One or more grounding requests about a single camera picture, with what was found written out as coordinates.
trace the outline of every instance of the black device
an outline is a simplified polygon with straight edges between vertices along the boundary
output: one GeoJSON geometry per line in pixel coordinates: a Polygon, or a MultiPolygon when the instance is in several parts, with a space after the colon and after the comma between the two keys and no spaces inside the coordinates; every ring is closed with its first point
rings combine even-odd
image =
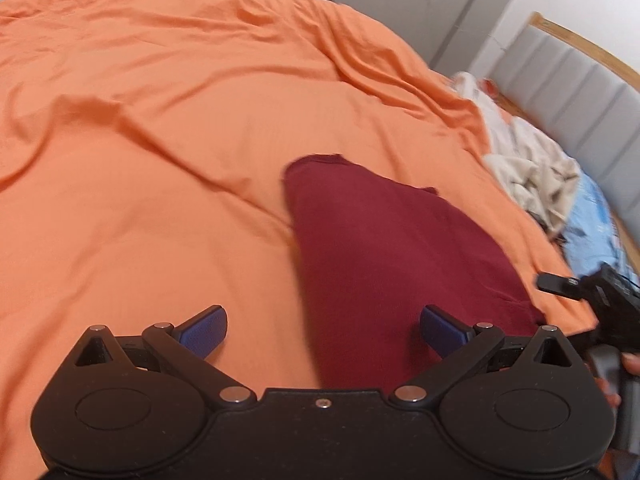
{"type": "Polygon", "coordinates": [[[611,393],[622,398],[611,447],[640,455],[640,378],[629,374],[620,361],[620,352],[640,352],[638,288],[609,264],[602,264],[597,272],[580,279],[544,272],[536,285],[544,292],[587,300],[591,305],[598,326],[569,339],[594,375],[609,381],[611,393]]]}
{"type": "MultiPolygon", "coordinates": [[[[422,314],[423,330],[452,321],[422,314]]],[[[89,327],[33,410],[43,479],[602,478],[614,419],[561,331],[514,338],[453,321],[457,349],[389,397],[268,389],[261,400],[203,359],[226,333],[220,306],[140,336],[89,327]]]]}

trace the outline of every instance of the wooden bed frame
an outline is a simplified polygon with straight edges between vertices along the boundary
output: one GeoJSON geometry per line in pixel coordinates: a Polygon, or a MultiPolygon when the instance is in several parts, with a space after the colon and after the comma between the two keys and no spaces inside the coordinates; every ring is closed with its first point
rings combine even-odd
{"type": "MultiPolygon", "coordinates": [[[[614,74],[619,76],[625,82],[629,83],[637,91],[640,91],[640,74],[603,48],[600,48],[596,44],[591,43],[591,41],[589,40],[585,40],[575,32],[561,27],[557,23],[550,22],[549,20],[545,19],[544,16],[542,16],[542,14],[540,14],[539,12],[534,12],[531,15],[531,18],[529,19],[529,25],[539,28],[540,30],[544,30],[547,34],[550,34],[553,37],[558,38],[558,40],[564,41],[566,44],[574,47],[577,50],[580,50],[582,53],[591,57],[591,59],[596,60],[602,66],[607,67],[614,74]]],[[[499,94],[495,101],[498,106],[506,110],[511,115],[522,117],[523,119],[529,121],[529,123],[533,124],[535,127],[542,130],[542,128],[536,125],[536,121],[532,120],[526,113],[524,113],[523,110],[520,109],[518,105],[507,99],[505,96],[499,94]]],[[[640,249],[634,242],[629,232],[626,230],[620,218],[618,218],[615,212],[612,212],[612,214],[618,228],[620,241],[625,248],[629,262],[636,270],[636,273],[640,274],[640,249]]]]}

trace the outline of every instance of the maroon cloth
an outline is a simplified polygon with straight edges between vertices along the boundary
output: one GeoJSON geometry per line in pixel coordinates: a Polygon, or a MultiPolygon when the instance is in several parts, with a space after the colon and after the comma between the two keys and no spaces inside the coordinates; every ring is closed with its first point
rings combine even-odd
{"type": "Polygon", "coordinates": [[[426,304],[508,335],[543,322],[498,244],[435,190],[340,155],[295,161],[284,186],[323,386],[388,392],[436,362],[418,331],[426,304]]]}

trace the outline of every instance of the screw head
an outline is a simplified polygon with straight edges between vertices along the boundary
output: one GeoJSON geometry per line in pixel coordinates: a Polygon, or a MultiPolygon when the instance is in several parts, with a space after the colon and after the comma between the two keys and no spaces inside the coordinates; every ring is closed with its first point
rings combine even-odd
{"type": "Polygon", "coordinates": [[[394,393],[398,399],[405,402],[418,402],[427,396],[427,390],[420,386],[400,386],[394,393]]]}
{"type": "Polygon", "coordinates": [[[329,399],[318,399],[316,400],[316,406],[318,408],[321,408],[323,410],[326,410],[327,408],[330,408],[332,405],[332,402],[329,399]]]}
{"type": "Polygon", "coordinates": [[[225,402],[245,402],[251,397],[251,390],[244,386],[227,386],[220,390],[220,399],[225,402]]]}

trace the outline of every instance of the orange bedsheet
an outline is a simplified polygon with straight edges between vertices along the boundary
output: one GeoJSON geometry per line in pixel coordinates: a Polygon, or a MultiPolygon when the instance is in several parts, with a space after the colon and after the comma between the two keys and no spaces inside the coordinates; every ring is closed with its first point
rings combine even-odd
{"type": "Polygon", "coordinates": [[[3,0],[0,100],[3,480],[44,470],[30,411],[90,324],[138,334],[221,303],[220,369],[259,392],[317,386],[280,182],[309,153],[436,187],[549,322],[594,322],[534,291],[538,270],[569,271],[482,166],[476,108],[349,7],[3,0]]]}

